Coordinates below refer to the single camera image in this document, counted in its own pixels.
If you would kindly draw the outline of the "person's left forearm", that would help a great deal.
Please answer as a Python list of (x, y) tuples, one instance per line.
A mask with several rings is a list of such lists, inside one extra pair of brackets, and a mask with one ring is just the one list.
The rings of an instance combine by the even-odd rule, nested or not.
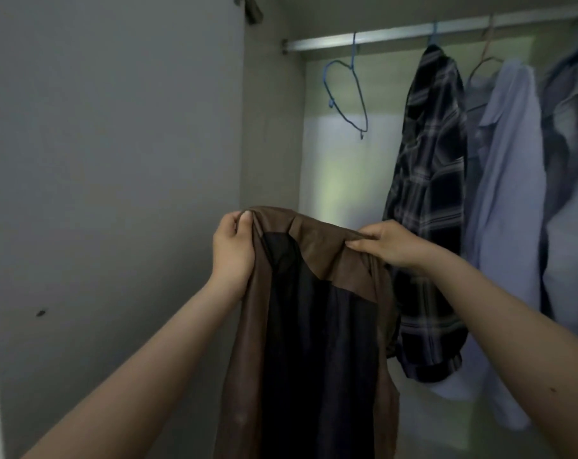
[(211, 277), (109, 378), (22, 459), (142, 459), (183, 396), (197, 363), (246, 289)]

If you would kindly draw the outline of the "person's right hand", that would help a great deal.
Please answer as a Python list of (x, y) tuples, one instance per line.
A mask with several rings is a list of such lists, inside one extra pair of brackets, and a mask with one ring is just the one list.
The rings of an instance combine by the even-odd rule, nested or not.
[(370, 224), (359, 230), (365, 238), (377, 239), (379, 252), (368, 253), (385, 263), (428, 273), (444, 258), (438, 246), (414, 235), (396, 221)]

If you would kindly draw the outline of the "dark plaid shirt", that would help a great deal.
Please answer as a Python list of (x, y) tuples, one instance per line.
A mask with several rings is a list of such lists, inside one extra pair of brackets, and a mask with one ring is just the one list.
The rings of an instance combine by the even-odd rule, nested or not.
[[(423, 52), (407, 95), (401, 144), (383, 212), (421, 239), (461, 253), (467, 115), (456, 62)], [(389, 267), (400, 312), (395, 356), (408, 378), (435, 384), (458, 371), (468, 331), (429, 279)]]

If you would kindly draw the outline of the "brown leather jacket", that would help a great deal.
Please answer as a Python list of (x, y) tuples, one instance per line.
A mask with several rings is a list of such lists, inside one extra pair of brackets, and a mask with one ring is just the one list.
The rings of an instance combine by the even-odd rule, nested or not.
[(254, 269), (225, 376), (213, 459), (394, 459), (399, 391), (387, 368), (399, 312), (366, 236), (249, 208)]

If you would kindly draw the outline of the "wooden clothes hanger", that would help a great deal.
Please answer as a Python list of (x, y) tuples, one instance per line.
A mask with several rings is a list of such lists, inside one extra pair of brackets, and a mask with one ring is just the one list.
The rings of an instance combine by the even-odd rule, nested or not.
[(473, 68), (473, 70), (470, 72), (469, 76), (468, 76), (468, 81), (467, 81), (467, 85), (469, 87), (471, 87), (471, 83), (473, 80), (473, 77), (475, 76), (476, 72), (478, 71), (479, 68), (481, 68), (482, 65), (484, 65), (484, 63), (487, 63), (489, 61), (494, 61), (494, 62), (498, 62), (498, 63), (503, 63), (504, 61), (494, 55), (490, 55), (489, 54), (489, 49), (491, 46), (491, 42), (493, 39), (493, 34), (494, 34), (494, 30), (495, 30), (495, 14), (490, 14), (488, 17), (488, 23), (487, 26), (484, 30), (484, 46), (482, 48), (482, 52), (480, 54), (480, 58), (479, 61), (477, 62), (477, 64), (475, 65), (475, 67)]

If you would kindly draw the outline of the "grey wardrobe door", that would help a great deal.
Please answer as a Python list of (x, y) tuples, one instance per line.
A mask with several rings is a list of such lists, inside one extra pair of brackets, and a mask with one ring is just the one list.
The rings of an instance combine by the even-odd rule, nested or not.
[(203, 284), (244, 8), (0, 0), (0, 425), (19, 459)]

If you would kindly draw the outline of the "light blue shirt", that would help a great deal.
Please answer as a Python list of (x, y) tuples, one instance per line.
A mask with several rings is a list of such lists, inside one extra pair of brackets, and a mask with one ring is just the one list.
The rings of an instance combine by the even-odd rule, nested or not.
[(540, 311), (546, 173), (533, 69), (507, 60), (466, 92), (468, 162), (461, 255)]

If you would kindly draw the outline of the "metal closet rod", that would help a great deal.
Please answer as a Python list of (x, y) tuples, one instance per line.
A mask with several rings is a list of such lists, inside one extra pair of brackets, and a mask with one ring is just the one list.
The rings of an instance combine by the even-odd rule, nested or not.
[(532, 24), (543, 24), (547, 22), (576, 20), (578, 20), (578, 5), (566, 5), (555, 8), (540, 8), (503, 14), (490, 14), (488, 16), (460, 18), (449, 21), (434, 21), (423, 24), (360, 31), (326, 37), (283, 40), (281, 42), (281, 50), (284, 54), (303, 53), (344, 46), (475, 32), (477, 30), (488, 29), (490, 26), (496, 28), (511, 28)]

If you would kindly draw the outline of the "grey blue collared shirt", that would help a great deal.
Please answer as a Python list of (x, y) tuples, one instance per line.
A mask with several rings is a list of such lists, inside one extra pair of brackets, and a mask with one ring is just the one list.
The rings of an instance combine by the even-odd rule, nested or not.
[(540, 105), (546, 172), (540, 309), (578, 336), (578, 49), (550, 70)]

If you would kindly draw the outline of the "person's right forearm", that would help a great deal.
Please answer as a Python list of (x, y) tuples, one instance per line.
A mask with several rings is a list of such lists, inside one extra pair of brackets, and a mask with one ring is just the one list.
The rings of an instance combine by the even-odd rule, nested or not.
[(565, 459), (578, 459), (578, 337), (436, 245), (411, 266), (430, 278), (515, 401)]

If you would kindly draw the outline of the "person's left hand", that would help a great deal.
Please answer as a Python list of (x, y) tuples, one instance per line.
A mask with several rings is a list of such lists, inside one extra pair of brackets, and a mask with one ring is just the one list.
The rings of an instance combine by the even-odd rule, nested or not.
[(213, 236), (213, 266), (209, 283), (239, 301), (254, 269), (252, 234), (236, 234), (235, 219), (241, 212), (222, 217)]

